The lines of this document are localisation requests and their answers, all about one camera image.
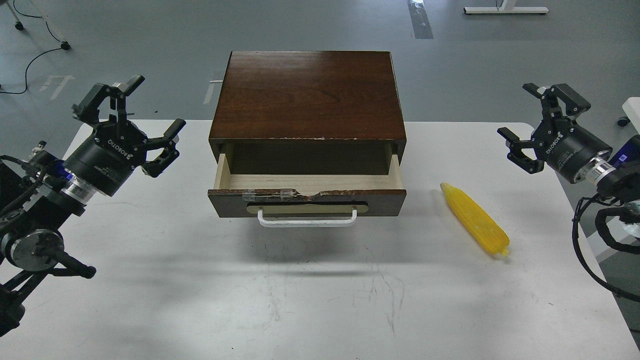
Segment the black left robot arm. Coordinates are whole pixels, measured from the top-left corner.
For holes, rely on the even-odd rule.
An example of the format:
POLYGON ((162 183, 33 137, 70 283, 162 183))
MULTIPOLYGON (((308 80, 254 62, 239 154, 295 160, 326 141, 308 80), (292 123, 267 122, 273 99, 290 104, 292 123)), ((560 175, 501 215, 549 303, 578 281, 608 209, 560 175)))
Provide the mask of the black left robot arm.
POLYGON ((39 141, 30 157, 1 157, 1 260, 20 271, 1 285, 1 334, 19 326, 25 299, 51 275, 91 279, 93 266, 69 255, 59 231, 70 216, 84 213, 96 193, 113 196, 138 167, 158 177, 178 157, 176 119, 160 137, 148 137, 128 119, 126 100, 142 82, 95 84, 72 107, 75 119, 92 133, 66 159, 39 141))

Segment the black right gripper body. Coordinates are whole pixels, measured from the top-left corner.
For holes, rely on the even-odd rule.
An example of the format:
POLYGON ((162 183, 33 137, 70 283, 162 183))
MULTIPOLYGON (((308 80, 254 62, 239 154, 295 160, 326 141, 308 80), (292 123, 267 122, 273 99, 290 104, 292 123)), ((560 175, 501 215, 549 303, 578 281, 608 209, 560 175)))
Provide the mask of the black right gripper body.
POLYGON ((613 148, 578 125, 572 118, 542 121, 531 134, 538 160, 545 162, 571 184, 586 178, 594 158, 609 159, 613 148))

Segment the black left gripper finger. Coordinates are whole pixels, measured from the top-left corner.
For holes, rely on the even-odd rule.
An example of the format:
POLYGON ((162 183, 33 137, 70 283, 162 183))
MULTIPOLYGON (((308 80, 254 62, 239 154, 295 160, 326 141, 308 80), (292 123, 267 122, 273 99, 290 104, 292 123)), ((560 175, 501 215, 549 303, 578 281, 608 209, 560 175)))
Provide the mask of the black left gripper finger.
POLYGON ((116 134, 126 132, 126 126, 132 126, 136 132, 143 135, 137 125, 128 120, 126 112, 126 98, 137 89, 146 78, 143 75, 135 75, 125 83, 107 85, 96 83, 87 95, 80 101, 80 104, 71 106, 73 118, 85 123, 93 128, 93 134, 102 132, 103 128, 115 126, 116 134), (116 110, 117 115, 110 114, 108 121, 99 121, 99 107, 103 101, 109 99, 110 109, 116 110))
POLYGON ((142 171, 150 177, 157 178, 169 165, 171 165, 178 157, 179 151, 176 150, 178 143, 178 134, 185 127, 186 121, 177 118, 165 130, 162 137, 153 137, 145 139, 142 143, 135 145, 135 152, 144 153, 152 150, 162 150, 153 161, 145 161, 142 163, 142 171))

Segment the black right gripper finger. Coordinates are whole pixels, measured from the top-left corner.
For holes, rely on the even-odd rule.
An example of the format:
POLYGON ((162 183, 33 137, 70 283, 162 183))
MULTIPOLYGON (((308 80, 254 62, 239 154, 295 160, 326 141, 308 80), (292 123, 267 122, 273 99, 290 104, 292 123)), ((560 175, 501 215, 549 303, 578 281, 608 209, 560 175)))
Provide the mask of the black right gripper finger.
POLYGON ((505 139, 505 145, 509 149, 506 157, 509 161, 516 164, 529 174, 540 173, 544 170, 544 161, 541 159, 533 159, 524 153, 524 150, 536 150, 542 144, 535 139, 521 140, 507 127, 500 127, 498 134, 505 139))
POLYGON ((541 124, 552 131, 576 125, 577 118, 592 107, 590 102, 566 83, 554 84, 549 88, 526 83, 522 89, 540 100, 541 124))

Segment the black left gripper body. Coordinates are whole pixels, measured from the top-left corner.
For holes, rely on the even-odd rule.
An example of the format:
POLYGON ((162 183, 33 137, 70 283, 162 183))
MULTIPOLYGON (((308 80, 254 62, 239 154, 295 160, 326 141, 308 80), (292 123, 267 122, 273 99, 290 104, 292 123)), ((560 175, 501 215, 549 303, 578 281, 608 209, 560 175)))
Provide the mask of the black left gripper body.
POLYGON ((114 121, 103 121, 63 162, 64 168, 106 196, 113 196, 128 180, 146 155, 134 153, 134 146, 147 139, 134 123, 117 132, 114 121))

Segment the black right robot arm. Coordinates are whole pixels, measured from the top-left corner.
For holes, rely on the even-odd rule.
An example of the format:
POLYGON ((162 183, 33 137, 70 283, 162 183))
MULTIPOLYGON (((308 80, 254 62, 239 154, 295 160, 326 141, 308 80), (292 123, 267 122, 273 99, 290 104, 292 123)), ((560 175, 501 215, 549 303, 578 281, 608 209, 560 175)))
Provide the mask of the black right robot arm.
POLYGON ((638 246, 620 243, 611 234, 608 218, 617 217, 639 237, 639 137, 632 137, 618 153, 589 130, 578 125, 578 116, 590 103, 565 83, 549 87, 526 83, 523 89, 541 103, 541 123, 530 139, 521 140, 506 127, 497 130, 509 148, 507 159, 524 171, 535 174, 551 167, 571 184, 587 180, 596 188, 592 197, 583 197, 574 210, 572 242, 585 271, 614 296, 638 302, 639 296, 599 278, 587 265, 579 246, 578 226, 583 212, 592 203, 602 205, 594 225, 605 244, 619 252, 637 255, 638 246))

